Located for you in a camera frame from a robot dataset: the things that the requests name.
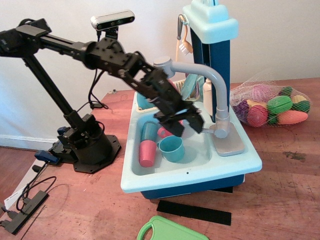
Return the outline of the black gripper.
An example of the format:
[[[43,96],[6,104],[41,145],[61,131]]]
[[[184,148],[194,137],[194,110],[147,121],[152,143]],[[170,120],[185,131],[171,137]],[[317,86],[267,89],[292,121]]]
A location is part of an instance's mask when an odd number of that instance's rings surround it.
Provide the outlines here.
[[[198,109],[190,101],[182,100],[182,96],[174,87],[147,87],[147,98],[159,109],[154,117],[163,127],[181,137],[184,127],[180,120],[187,120],[189,126],[198,134],[203,131],[204,120]]]

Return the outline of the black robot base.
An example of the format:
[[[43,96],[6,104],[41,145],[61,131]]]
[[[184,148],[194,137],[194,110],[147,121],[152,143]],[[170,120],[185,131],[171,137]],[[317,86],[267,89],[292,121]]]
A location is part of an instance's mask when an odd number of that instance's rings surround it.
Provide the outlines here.
[[[70,124],[58,133],[49,152],[58,163],[72,164],[76,172],[93,174],[111,165],[121,150],[115,135],[106,135],[105,126],[92,114],[80,117],[76,111],[65,114]]]

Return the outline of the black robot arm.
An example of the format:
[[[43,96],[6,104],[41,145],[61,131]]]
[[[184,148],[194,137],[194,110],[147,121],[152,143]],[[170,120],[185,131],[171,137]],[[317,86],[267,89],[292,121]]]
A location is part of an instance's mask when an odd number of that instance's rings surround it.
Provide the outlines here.
[[[197,133],[203,129],[204,120],[198,109],[182,99],[168,81],[169,76],[161,68],[148,64],[138,51],[124,52],[116,39],[104,37],[98,42],[73,42],[51,35],[51,29],[43,18],[1,31],[0,55],[23,59],[73,128],[83,131],[85,124],[35,58],[39,49],[50,49],[70,56],[81,61],[88,69],[100,69],[123,80],[159,109],[154,117],[177,137],[184,131],[181,120],[187,120]]]

